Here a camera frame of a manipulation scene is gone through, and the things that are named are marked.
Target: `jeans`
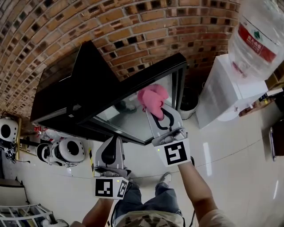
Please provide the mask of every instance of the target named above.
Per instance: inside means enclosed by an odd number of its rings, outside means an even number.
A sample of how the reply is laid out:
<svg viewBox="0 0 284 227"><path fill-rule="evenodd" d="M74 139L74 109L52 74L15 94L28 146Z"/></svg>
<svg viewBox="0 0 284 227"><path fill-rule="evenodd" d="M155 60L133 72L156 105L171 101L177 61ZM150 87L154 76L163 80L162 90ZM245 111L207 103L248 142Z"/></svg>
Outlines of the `jeans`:
<svg viewBox="0 0 284 227"><path fill-rule="evenodd" d="M155 189L155 197L142 204L139 186L132 184L124 198L118 201L114 218L117 219L131 211L165 211L181 215L174 190L165 183L158 183Z"/></svg>

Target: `forearm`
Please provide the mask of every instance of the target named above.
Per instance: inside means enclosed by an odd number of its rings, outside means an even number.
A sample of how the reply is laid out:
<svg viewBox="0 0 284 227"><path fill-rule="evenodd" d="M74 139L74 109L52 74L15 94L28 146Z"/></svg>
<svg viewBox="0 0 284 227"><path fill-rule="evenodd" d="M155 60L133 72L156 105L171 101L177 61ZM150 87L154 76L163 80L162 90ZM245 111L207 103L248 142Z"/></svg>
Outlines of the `forearm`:
<svg viewBox="0 0 284 227"><path fill-rule="evenodd" d="M99 199L84 217L82 224L86 227L105 227L114 200Z"/></svg>
<svg viewBox="0 0 284 227"><path fill-rule="evenodd" d="M217 209L212 192L191 162L180 164L179 170L187 196L193 204L198 221L209 211Z"/></svg>

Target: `black cabinet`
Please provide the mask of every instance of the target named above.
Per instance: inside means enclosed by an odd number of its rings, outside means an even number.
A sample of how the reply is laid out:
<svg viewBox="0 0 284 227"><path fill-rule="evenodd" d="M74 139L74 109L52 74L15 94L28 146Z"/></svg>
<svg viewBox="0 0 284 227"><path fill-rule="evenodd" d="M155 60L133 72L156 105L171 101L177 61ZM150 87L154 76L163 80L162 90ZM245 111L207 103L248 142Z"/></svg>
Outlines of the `black cabinet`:
<svg viewBox="0 0 284 227"><path fill-rule="evenodd" d="M32 107L31 122L78 137L105 141L117 134L146 145L152 133L138 91L159 83L168 105L181 104L186 59L168 57L120 82L91 41L47 67Z"/></svg>

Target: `trash can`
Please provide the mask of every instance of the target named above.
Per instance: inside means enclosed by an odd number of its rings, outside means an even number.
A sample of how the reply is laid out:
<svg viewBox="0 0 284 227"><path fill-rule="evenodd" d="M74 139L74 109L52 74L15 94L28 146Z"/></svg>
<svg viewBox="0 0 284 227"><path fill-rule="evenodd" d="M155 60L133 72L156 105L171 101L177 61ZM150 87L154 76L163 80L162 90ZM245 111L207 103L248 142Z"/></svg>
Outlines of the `trash can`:
<svg viewBox="0 0 284 227"><path fill-rule="evenodd" d="M198 105L198 94L194 90L185 87L183 89L183 96L181 100L181 107L179 113L182 120L186 120L192 116Z"/></svg>

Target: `white floor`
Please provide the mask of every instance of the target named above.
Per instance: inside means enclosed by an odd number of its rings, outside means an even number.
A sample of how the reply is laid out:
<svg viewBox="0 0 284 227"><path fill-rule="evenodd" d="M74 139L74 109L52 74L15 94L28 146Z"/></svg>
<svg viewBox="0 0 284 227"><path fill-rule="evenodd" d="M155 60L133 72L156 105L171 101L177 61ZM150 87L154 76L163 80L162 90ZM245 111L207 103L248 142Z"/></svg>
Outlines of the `white floor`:
<svg viewBox="0 0 284 227"><path fill-rule="evenodd" d="M280 117L276 105L271 104L230 122L214 122L202 130L195 116L184 121L197 170L211 187L218 207L237 226L280 227L284 221L284 157L273 162L268 144L268 128ZM100 144L86 141L85 147L91 145L96 150ZM188 226L193 207L178 168L166 169L151 145L125 144L124 150L125 165L141 184L143 201L154 196L154 186L163 173L173 173L171 187L176 190ZM4 160L6 178L17 176L24 182L30 202L41 203L56 218L68 223L82 221L97 200L92 193L90 160L86 158L79 166L66 169L49 166L30 155L21 154L21 159L31 164L13 165Z"/></svg>

